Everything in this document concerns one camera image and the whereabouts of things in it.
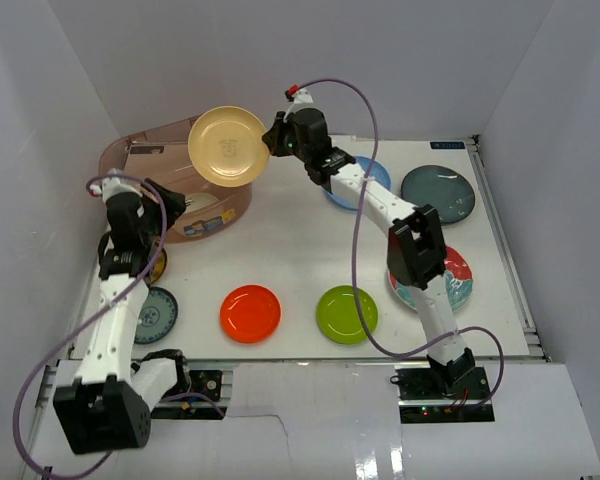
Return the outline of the beige plastic plate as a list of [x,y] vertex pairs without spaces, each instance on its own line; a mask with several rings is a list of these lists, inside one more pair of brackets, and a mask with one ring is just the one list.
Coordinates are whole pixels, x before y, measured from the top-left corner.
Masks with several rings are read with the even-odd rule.
[[262,141],[265,131],[261,120],[248,110],[213,108],[191,127],[187,142],[190,161],[212,184],[228,188],[250,184],[269,161],[269,150]]

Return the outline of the orange plastic plate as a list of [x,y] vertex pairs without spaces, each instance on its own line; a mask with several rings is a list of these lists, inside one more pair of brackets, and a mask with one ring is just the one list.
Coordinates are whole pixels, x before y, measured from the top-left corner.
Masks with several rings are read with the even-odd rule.
[[233,341],[259,343],[279,326],[281,305],[277,296],[261,285],[243,285],[223,300],[219,319],[223,332]]

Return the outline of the lime green plastic plate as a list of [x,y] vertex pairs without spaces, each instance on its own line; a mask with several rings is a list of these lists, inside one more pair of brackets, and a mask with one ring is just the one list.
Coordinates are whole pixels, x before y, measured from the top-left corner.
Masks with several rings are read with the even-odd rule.
[[322,334],[334,343],[357,345],[368,340],[350,285],[333,287],[321,296],[316,306],[316,322]]

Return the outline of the cream plate with black flowers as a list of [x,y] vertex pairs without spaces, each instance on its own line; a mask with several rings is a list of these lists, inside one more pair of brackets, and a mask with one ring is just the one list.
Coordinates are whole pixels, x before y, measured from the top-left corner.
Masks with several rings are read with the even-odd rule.
[[198,215],[202,211],[216,206],[219,199],[208,192],[196,192],[185,196],[183,215]]

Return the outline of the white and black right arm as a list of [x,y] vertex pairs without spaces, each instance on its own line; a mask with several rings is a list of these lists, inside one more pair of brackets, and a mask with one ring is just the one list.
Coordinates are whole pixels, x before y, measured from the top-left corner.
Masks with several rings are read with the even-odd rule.
[[335,147],[323,113],[312,107],[279,111],[262,136],[274,157],[294,156],[313,183],[350,203],[387,238],[387,268],[410,292],[426,338],[433,390],[452,399],[468,385],[473,353],[461,337],[446,291],[447,248],[437,211],[395,196]]

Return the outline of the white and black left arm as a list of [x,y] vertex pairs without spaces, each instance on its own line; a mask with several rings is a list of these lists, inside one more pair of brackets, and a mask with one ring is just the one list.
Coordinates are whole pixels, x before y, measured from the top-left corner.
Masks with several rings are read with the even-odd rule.
[[192,378],[178,349],[132,359],[149,296],[146,278],[167,229],[184,213],[183,195],[119,170],[94,178],[88,189],[105,204],[109,225],[98,247],[99,310],[89,322],[91,339],[74,378],[53,396],[76,455],[144,447],[154,407],[165,396],[185,396]]

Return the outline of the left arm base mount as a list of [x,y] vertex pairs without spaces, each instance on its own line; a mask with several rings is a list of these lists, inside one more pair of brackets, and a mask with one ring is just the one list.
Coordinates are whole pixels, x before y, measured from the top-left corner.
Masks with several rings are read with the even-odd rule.
[[190,370],[191,389],[206,396],[161,403],[151,413],[153,420],[220,421],[226,414],[232,389],[233,372],[230,370]]

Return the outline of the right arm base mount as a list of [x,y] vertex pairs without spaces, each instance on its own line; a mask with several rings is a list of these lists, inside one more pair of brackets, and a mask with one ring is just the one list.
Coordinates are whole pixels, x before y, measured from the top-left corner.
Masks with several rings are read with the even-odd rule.
[[430,368],[398,369],[389,382],[397,388],[402,425],[492,423],[495,421],[485,369],[476,367],[447,387]]

